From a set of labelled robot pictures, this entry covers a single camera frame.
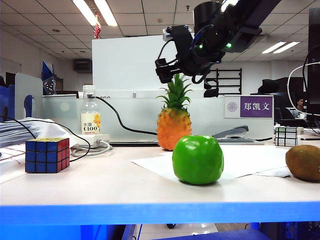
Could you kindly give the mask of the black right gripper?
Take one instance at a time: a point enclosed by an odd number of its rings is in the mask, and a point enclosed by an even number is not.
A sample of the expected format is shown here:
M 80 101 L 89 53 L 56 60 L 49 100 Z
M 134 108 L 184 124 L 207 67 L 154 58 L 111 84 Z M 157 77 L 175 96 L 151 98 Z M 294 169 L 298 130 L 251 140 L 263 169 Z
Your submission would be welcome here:
M 193 44 L 194 39 L 186 25 L 173 26 L 170 34 L 177 50 L 177 63 L 169 66 L 175 63 L 176 59 L 169 62 L 165 58 L 155 60 L 156 74 L 162 84 L 170 83 L 173 76 L 180 72 L 187 76 L 207 75 L 211 66 L 220 63 L 225 55 L 224 52 L 210 52 L 199 44 Z

